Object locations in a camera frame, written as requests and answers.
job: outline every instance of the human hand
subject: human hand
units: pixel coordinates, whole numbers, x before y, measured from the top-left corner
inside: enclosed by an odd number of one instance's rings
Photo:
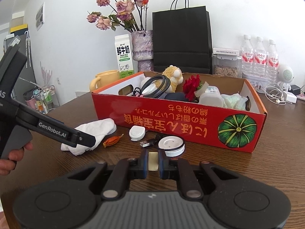
[[[20,150],[12,150],[9,153],[9,159],[0,159],[0,176],[6,176],[10,173],[11,170],[15,169],[16,163],[14,161],[21,161],[24,155],[24,149],[28,151],[33,150],[33,145],[31,142],[27,143]]]

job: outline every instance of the table surface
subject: table surface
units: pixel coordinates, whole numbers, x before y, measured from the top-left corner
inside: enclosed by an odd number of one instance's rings
[[[201,160],[214,162],[237,171],[245,176],[264,182],[282,190],[290,199],[292,211],[285,228],[305,228],[305,102],[280,106],[260,96],[268,111],[268,118],[252,154],[215,148],[187,142],[182,155],[191,164]],[[76,127],[97,119],[91,94],[85,94],[57,108],[51,117]],[[138,157],[141,147],[132,143],[128,129],[118,127],[116,134],[126,136],[118,144],[75,157],[70,152],[62,152],[60,143],[33,133],[34,150],[26,152],[24,159],[6,177],[0,177],[0,196],[10,229],[19,229],[13,215],[12,204],[16,196],[25,188],[53,179],[90,162],[106,160],[116,164],[126,157]],[[145,139],[155,133],[148,132]],[[132,190],[173,190],[176,183],[161,180],[158,173],[149,173],[146,180],[131,182]]]

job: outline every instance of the mug handle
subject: mug handle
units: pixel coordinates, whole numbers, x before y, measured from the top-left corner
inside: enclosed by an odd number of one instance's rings
[[[101,80],[101,77],[97,77],[95,79],[93,79],[90,83],[90,92],[95,91],[96,90],[96,84],[98,81]]]

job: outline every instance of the marbled ceramic vase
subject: marbled ceramic vase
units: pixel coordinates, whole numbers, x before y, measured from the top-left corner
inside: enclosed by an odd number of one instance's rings
[[[138,61],[138,72],[153,71],[153,31],[132,33],[133,59]]]

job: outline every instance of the white speaker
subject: white speaker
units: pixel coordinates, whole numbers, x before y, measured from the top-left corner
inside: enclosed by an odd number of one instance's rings
[[[294,74],[290,66],[288,65],[280,65],[279,67],[279,82],[278,85],[284,90],[291,90],[291,86],[289,83],[294,79]]]

